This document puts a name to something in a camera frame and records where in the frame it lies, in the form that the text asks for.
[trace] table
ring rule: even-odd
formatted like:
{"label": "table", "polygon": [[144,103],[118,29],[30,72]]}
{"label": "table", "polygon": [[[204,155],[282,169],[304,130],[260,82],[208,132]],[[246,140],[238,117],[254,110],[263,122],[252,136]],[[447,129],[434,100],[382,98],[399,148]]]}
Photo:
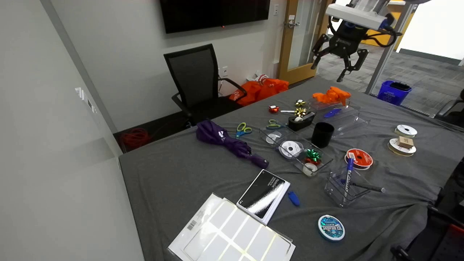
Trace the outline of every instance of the table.
{"label": "table", "polygon": [[[244,120],[256,127],[266,126],[270,117],[286,120],[288,114],[272,116],[269,106],[292,109],[298,98],[311,100],[312,93],[325,93],[331,84],[315,78],[214,122],[234,135],[236,126]],[[339,155],[353,146],[369,151],[376,162],[363,175],[385,185],[388,193],[370,193],[346,209],[325,193],[325,174],[312,178],[301,174],[265,142],[259,130],[244,136],[301,197],[301,207],[285,198],[269,223],[294,239],[296,252],[292,259],[394,259],[391,246],[408,246],[424,229],[428,203],[437,198],[464,156],[464,135],[443,129],[434,120],[362,93],[353,93],[350,106],[360,107],[362,117],[370,123],[347,129],[330,146]],[[414,156],[399,156],[388,146],[399,123],[420,130]],[[310,138],[314,125],[292,135]],[[191,127],[121,156],[146,259],[178,259],[169,245],[211,193],[237,201],[260,171],[223,146],[198,140],[195,132],[196,127]],[[320,233],[317,222],[323,214],[334,214],[344,222],[344,241],[330,242]]]}

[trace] office chair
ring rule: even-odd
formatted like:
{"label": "office chair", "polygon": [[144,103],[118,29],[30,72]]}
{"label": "office chair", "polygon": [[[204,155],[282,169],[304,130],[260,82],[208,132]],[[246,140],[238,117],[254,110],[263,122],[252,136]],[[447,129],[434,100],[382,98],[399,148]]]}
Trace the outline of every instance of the office chair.
{"label": "office chair", "polygon": [[[247,91],[230,78],[220,78],[218,61],[212,43],[165,53],[179,93],[173,96],[175,103],[188,117],[188,126],[201,120],[214,119],[240,109],[237,103]],[[243,91],[237,100],[218,96],[220,81],[228,81]]]}
{"label": "office chair", "polygon": [[449,101],[436,116],[436,119],[464,127],[464,90],[462,98]]}
{"label": "office chair", "polygon": [[408,246],[395,245],[394,255],[401,261],[464,259],[464,158],[428,209],[426,229]]}

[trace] gray fabric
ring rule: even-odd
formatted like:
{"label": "gray fabric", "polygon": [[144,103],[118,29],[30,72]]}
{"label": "gray fabric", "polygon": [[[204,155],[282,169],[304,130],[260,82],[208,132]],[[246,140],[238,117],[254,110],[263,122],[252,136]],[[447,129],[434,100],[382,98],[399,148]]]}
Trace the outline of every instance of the gray fabric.
{"label": "gray fabric", "polygon": [[[427,204],[437,198],[440,187],[464,156],[464,135],[391,103],[353,93],[350,104],[360,107],[362,117],[370,123],[353,126],[331,140],[330,146],[337,152],[333,167],[339,165],[349,148],[363,148],[376,161],[363,175],[373,184],[385,185],[388,194],[370,193],[347,209],[339,207],[324,190],[327,174],[305,177],[257,130],[272,117],[288,119],[288,114],[270,114],[270,104],[292,109],[298,98],[311,100],[312,93],[325,93],[330,85],[330,81],[317,78],[215,122],[230,129],[231,135],[243,120],[254,126],[256,130],[244,139],[299,194],[302,207],[285,198],[269,223],[294,239],[296,252],[292,259],[394,259],[391,246],[408,246],[426,226]],[[399,123],[420,130],[414,156],[399,156],[388,146]],[[310,138],[314,125],[289,133]],[[237,201],[260,171],[223,146],[202,143],[195,136],[195,127],[122,155],[121,165],[146,259],[151,261],[178,259],[169,245],[208,196],[215,193]],[[344,222],[344,241],[330,242],[320,233],[317,220],[327,213]]]}

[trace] orange bag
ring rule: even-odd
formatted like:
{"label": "orange bag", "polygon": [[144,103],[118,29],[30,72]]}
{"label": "orange bag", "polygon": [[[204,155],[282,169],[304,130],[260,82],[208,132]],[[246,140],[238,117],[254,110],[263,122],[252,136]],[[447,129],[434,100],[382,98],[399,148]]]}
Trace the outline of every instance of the orange bag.
{"label": "orange bag", "polygon": [[[237,103],[241,106],[249,106],[259,100],[289,90],[289,81],[283,81],[279,78],[263,78],[260,81],[247,81],[243,84],[243,88],[247,91],[247,96],[240,98]],[[230,96],[230,98],[237,100],[238,97],[241,97],[241,94],[243,93],[237,90]]]}

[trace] television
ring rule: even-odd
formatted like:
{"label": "television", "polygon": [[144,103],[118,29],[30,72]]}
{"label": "television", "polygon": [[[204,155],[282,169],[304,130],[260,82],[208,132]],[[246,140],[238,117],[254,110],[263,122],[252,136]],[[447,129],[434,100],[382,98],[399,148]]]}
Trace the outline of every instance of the television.
{"label": "television", "polygon": [[160,0],[167,33],[267,20],[270,0]]}

